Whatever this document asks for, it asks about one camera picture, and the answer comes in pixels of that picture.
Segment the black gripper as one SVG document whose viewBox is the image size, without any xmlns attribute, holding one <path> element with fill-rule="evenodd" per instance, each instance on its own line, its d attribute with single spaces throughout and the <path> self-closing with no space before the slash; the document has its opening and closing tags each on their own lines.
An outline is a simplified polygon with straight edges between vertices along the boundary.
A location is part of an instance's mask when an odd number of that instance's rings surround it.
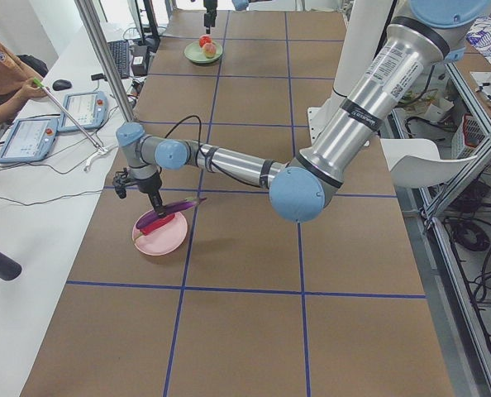
<svg viewBox="0 0 491 397">
<path fill-rule="evenodd" d="M 203 6 L 205 8 L 203 25 L 206 28 L 206 33 L 211 34 L 211 28 L 216 26 L 217 0 L 203 0 Z"/>
<path fill-rule="evenodd" d="M 136 185 L 140 192 L 148 196 L 156 216 L 158 218 L 164 218 L 167 215 L 167 209 L 163 205 L 163 200 L 160 195 L 160 188 L 162 186 L 160 174 L 154 173 L 150 177 L 136 179 Z"/>
</svg>

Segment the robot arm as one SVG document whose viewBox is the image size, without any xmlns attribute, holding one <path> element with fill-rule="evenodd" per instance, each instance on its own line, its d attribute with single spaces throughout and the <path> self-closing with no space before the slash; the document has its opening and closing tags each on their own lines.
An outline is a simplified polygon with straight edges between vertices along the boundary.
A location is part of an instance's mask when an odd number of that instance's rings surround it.
<svg viewBox="0 0 491 397">
<path fill-rule="evenodd" d="M 323 104 L 319 113 L 324 127 L 288 164 L 196 141 L 151 136 L 136 122 L 122 125 L 117 141 L 129 166 L 129 180 L 152 205 L 142 223 L 199 205 L 198 198 L 166 204 L 160 197 L 160 171 L 186 165 L 267 189 L 275 212 L 286 220 L 313 220 L 342 186 L 345 168 L 423 70 L 459 60 L 468 30 L 489 9 L 488 1 L 400 2 L 383 47 L 362 64 L 353 89 L 342 101 Z"/>
<path fill-rule="evenodd" d="M 265 0 L 232 0 L 231 3 L 236 11 L 244 11 L 251 3 L 265 2 Z M 218 0 L 204 0 L 203 6 L 205 13 L 203 14 L 203 26 L 207 34 L 211 33 L 211 29 L 216 26 Z"/>
</svg>

